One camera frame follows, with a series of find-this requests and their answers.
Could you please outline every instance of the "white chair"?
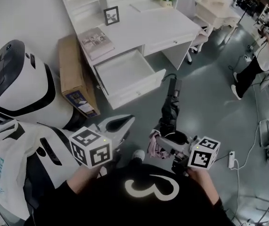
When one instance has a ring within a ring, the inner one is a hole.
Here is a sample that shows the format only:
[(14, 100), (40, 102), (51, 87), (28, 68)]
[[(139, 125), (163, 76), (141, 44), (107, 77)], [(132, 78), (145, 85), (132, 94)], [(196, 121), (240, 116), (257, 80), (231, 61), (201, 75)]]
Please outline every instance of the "white chair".
[[(176, 9), (185, 16), (187, 16), (189, 19), (191, 19), (194, 23), (198, 24), (200, 27), (203, 28), (204, 32), (196, 37), (196, 39), (192, 43), (192, 47), (190, 48), (192, 52), (200, 52), (197, 46), (199, 45), (199, 47), (201, 47), (202, 44), (206, 43), (209, 40), (206, 30), (210, 25), (196, 16), (195, 0), (178, 0)], [(189, 52), (187, 53), (187, 58), (188, 64), (191, 65), (192, 58)]]

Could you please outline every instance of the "picture frame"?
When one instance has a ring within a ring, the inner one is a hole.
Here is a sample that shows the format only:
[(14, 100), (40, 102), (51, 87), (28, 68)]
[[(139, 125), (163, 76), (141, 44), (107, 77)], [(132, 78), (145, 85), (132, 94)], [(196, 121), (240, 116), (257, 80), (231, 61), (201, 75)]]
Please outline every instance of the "picture frame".
[(118, 6), (105, 9), (104, 16), (105, 16), (105, 24), (107, 26), (118, 23), (120, 21)]

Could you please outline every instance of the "book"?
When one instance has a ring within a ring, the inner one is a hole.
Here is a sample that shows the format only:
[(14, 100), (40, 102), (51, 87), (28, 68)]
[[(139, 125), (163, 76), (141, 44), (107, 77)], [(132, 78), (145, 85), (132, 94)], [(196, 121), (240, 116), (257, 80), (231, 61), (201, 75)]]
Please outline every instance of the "book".
[(93, 28), (78, 35), (80, 43), (91, 60), (114, 50), (114, 44), (99, 28)]

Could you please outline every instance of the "plastic bag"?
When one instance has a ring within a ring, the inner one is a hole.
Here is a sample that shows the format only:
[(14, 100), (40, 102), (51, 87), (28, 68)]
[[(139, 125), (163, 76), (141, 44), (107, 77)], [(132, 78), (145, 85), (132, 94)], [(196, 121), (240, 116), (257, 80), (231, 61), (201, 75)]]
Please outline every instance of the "plastic bag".
[(23, 192), (26, 159), (39, 147), (39, 131), (16, 120), (0, 125), (0, 204), (23, 220), (30, 216)]

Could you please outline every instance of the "gray floor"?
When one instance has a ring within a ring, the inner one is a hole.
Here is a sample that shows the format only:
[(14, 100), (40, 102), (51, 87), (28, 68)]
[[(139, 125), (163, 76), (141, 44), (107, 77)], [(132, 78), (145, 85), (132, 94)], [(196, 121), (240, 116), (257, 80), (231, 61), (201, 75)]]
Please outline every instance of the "gray floor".
[[(252, 88), (249, 88), (241, 101), (232, 94), (230, 85), (233, 83), (233, 77), (228, 66), (236, 64), (238, 57), (245, 53), (247, 45), (252, 43), (253, 39), (239, 28), (225, 45), (222, 41), (229, 29), (215, 31), (209, 42), (204, 45), (202, 52), (192, 55), (193, 64), (188, 65), (185, 61), (179, 71), (174, 69), (162, 53), (147, 56), (146, 59), (156, 70), (165, 68), (167, 74), (176, 73), (178, 78), (182, 79), (178, 130), (191, 136), (208, 136), (220, 141), (218, 157), (227, 155), (233, 150), (242, 166), (248, 150), (253, 145), (258, 123), (257, 110)], [(235, 71), (241, 72), (245, 66), (245, 61), (241, 60)], [(98, 123), (106, 117), (118, 114), (133, 114), (136, 117), (130, 136), (122, 146), (122, 164), (130, 159), (135, 149), (147, 150), (148, 136), (161, 117), (161, 107), (168, 85), (169, 80), (159, 89), (116, 110), (112, 110), (102, 92), (97, 91), (101, 115), (88, 120), (88, 124)], [(259, 86), (256, 85), (255, 91), (259, 120), (269, 119), (269, 89), (260, 93)], [(172, 158), (162, 161), (147, 156), (145, 163), (171, 170)], [(225, 207), (235, 211), (237, 175), (235, 170), (228, 169), (228, 158), (216, 162), (210, 170), (210, 175)], [(238, 216), (243, 220), (249, 218), (258, 220), (262, 212), (255, 210), (255, 206), (264, 209), (268, 205), (245, 196), (257, 195), (269, 199), (269, 165), (265, 161), (263, 150), (259, 147), (259, 135), (256, 137), (256, 144), (248, 163), (240, 170), (240, 195)]]

